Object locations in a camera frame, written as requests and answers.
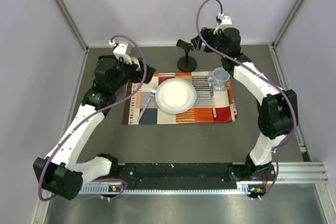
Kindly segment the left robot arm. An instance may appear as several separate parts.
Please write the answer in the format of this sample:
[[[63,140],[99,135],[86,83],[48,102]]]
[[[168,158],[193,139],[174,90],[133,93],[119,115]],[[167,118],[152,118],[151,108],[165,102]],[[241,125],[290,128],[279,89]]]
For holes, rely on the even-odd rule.
[[[92,86],[84,94],[73,121],[52,151],[44,158],[36,158],[33,163],[41,201],[49,201],[56,196],[72,200],[87,183],[100,178],[117,178],[117,158],[99,154],[79,163],[79,155],[110,109],[132,97],[128,95],[119,101],[117,92],[129,82],[140,87],[148,84],[155,71],[147,64],[145,57],[113,53],[98,58]]]

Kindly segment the black clamp phone stand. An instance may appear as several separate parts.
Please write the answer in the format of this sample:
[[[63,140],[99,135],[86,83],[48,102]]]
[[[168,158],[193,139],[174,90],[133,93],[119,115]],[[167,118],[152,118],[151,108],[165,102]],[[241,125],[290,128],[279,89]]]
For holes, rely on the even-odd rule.
[[[189,56],[189,52],[194,50],[193,45],[190,42],[183,41],[178,39],[176,42],[176,46],[180,47],[184,50],[185,56],[181,57],[177,61],[177,67],[181,72],[192,72],[197,67],[196,60]]]

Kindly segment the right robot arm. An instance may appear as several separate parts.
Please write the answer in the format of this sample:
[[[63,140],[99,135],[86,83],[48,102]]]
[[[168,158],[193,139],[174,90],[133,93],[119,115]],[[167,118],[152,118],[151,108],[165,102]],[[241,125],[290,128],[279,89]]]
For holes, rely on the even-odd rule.
[[[257,100],[260,135],[255,147],[247,155],[245,165],[233,165],[229,169],[235,181],[261,177],[270,168],[272,154],[278,145],[298,124],[296,93],[270,83],[242,53],[240,41],[239,30],[232,27],[218,32],[204,27],[198,36],[191,39],[195,50],[220,52],[223,69]]]

